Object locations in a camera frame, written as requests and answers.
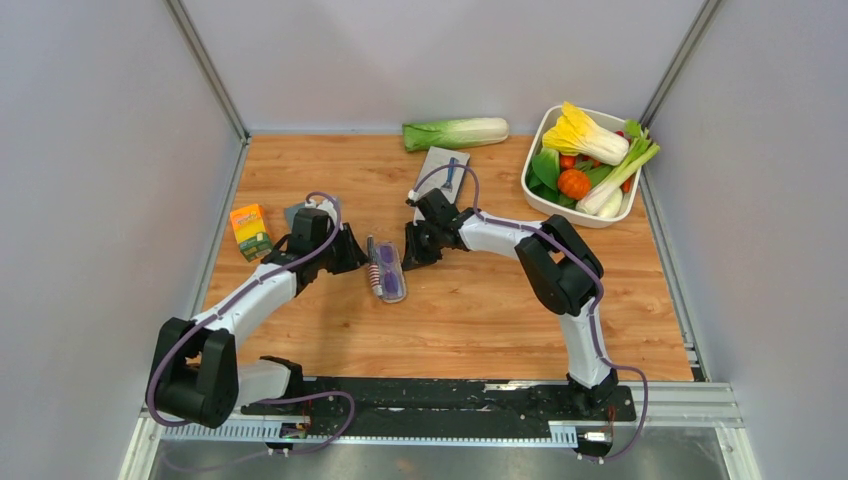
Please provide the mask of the newspaper print pouch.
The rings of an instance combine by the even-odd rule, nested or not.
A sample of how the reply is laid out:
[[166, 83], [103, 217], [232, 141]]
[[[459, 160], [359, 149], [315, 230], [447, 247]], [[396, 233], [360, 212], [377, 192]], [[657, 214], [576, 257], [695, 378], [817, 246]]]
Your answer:
[[373, 235], [367, 238], [368, 280], [375, 296], [388, 304], [398, 303], [407, 297], [407, 288], [401, 259], [391, 242], [377, 242]]

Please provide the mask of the yellow white bok choy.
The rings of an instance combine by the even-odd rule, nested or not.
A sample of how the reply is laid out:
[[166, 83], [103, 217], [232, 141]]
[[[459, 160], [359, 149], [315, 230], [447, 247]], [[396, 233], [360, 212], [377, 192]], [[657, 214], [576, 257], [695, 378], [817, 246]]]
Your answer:
[[567, 155], [585, 155], [617, 166], [627, 155], [628, 141], [599, 126], [585, 111], [564, 102], [555, 125], [542, 136], [542, 146]]

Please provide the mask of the pink transparent sunglasses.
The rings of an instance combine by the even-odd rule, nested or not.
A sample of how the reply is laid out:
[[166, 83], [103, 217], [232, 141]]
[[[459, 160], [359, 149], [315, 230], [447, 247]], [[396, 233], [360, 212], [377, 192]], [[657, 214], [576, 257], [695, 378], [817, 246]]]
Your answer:
[[387, 303], [398, 303], [406, 297], [406, 286], [401, 268], [401, 259], [396, 246], [391, 242], [376, 245], [377, 264], [380, 269], [382, 298]]

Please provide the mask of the green white leek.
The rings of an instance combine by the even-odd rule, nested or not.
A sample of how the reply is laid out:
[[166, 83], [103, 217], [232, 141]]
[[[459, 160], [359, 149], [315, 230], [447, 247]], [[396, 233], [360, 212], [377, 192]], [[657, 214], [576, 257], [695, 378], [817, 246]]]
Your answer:
[[616, 216], [624, 204], [622, 186], [661, 149], [651, 139], [649, 130], [636, 120], [625, 121], [624, 133], [630, 140], [626, 156], [586, 197], [577, 202], [578, 212], [601, 218]]

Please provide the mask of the white rectangular tray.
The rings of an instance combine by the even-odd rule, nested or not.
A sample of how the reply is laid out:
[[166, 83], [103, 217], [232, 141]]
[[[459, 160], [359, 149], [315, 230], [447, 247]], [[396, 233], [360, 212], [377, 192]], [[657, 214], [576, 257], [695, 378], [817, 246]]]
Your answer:
[[582, 212], [575, 211], [572, 208], [561, 206], [556, 201], [549, 201], [545, 196], [537, 195], [536, 192], [527, 183], [527, 180], [529, 179], [529, 172], [532, 167], [532, 157], [539, 153], [542, 148], [543, 134], [555, 125], [556, 120], [561, 114], [561, 106], [554, 105], [542, 115], [540, 123], [536, 128], [534, 138], [532, 140], [531, 146], [529, 147], [529, 151], [526, 155], [525, 164], [522, 169], [521, 188], [525, 200], [532, 208], [538, 210], [539, 212], [542, 212], [546, 215], [562, 215], [563, 217], [568, 219], [569, 222], [573, 225], [578, 225], [582, 227], [602, 229], [623, 221], [635, 209], [635, 204], [637, 203], [639, 196], [640, 183], [643, 177], [641, 169], [635, 172], [631, 191], [623, 195], [623, 200], [617, 215], [610, 218], [602, 218], [598, 216], [588, 215]]

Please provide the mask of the small orange pumpkin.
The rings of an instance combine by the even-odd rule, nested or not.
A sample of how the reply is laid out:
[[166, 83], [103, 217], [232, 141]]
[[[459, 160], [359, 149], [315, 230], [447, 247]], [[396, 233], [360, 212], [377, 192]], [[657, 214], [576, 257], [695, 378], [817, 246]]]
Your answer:
[[583, 199], [592, 189], [591, 180], [587, 173], [579, 169], [566, 169], [557, 179], [559, 192], [573, 200]]

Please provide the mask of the grey glasses case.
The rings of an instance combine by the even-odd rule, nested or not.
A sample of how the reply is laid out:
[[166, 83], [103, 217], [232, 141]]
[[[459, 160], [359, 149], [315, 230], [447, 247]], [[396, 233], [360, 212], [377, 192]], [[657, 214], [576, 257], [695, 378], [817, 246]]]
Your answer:
[[296, 214], [305, 206], [305, 202], [299, 202], [284, 209], [283, 215], [288, 227], [292, 227], [294, 225], [294, 219]]

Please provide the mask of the grey razor package box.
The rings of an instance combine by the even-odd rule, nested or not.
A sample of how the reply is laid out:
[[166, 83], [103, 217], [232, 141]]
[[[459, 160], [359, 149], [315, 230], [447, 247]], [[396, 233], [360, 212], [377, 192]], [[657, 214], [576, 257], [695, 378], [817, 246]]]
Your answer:
[[471, 155], [467, 152], [430, 147], [413, 190], [423, 196], [430, 190], [438, 189], [448, 201], [454, 203], [461, 191]]

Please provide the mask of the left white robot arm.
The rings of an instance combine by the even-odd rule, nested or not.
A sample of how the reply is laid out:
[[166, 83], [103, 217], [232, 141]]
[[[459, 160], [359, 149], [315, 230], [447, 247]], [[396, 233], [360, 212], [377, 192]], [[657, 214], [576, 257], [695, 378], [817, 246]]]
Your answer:
[[320, 271], [355, 271], [367, 257], [342, 222], [334, 198], [300, 205], [290, 227], [222, 301], [188, 320], [173, 317], [161, 326], [145, 393], [157, 422], [217, 428], [233, 410], [266, 400], [285, 415], [302, 408], [306, 389], [293, 379], [299, 374], [296, 364], [265, 356], [239, 365], [237, 351]]

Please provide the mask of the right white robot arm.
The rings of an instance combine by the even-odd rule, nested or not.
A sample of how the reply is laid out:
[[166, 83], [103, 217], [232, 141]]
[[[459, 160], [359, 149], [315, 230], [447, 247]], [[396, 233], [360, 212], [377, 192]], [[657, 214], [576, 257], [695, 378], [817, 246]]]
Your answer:
[[433, 265], [445, 248], [517, 260], [537, 300], [560, 322], [573, 410], [588, 419], [605, 411], [618, 373], [598, 321], [604, 270], [569, 221], [553, 215], [543, 222], [518, 222], [472, 207], [460, 211], [439, 189], [410, 191], [407, 203], [422, 217], [405, 226], [403, 269]]

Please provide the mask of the orange green carton box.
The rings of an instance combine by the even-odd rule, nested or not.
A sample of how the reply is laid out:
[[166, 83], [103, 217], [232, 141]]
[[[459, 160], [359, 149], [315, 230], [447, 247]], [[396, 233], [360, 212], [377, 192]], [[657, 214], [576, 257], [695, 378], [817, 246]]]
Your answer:
[[253, 262], [267, 255], [272, 247], [269, 230], [264, 218], [264, 210], [259, 204], [250, 204], [229, 213], [238, 250], [247, 262]]

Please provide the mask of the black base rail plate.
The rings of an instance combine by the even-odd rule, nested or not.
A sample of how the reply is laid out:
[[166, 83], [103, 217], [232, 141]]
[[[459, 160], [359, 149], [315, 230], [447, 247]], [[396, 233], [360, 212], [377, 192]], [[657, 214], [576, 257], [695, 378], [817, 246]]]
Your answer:
[[293, 405], [252, 404], [248, 415], [289, 415], [307, 421], [308, 433], [439, 439], [550, 438], [552, 421], [634, 421], [629, 388], [591, 407], [567, 383], [517, 385], [507, 381], [313, 377], [297, 387]]

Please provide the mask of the green white napa cabbage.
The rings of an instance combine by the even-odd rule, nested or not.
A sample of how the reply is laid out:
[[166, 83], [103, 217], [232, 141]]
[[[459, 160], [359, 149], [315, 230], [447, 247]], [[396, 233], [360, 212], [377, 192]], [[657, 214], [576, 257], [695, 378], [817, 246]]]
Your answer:
[[431, 147], [450, 150], [500, 143], [510, 133], [503, 118], [467, 118], [402, 125], [404, 147], [408, 152]]

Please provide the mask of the green leafy vegetable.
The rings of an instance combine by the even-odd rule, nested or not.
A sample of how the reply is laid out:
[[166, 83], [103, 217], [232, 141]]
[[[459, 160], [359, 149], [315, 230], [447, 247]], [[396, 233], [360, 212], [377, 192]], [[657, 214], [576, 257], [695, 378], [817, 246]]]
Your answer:
[[542, 147], [529, 160], [525, 185], [540, 198], [557, 203], [560, 194], [557, 181], [560, 173], [559, 153], [556, 150]]

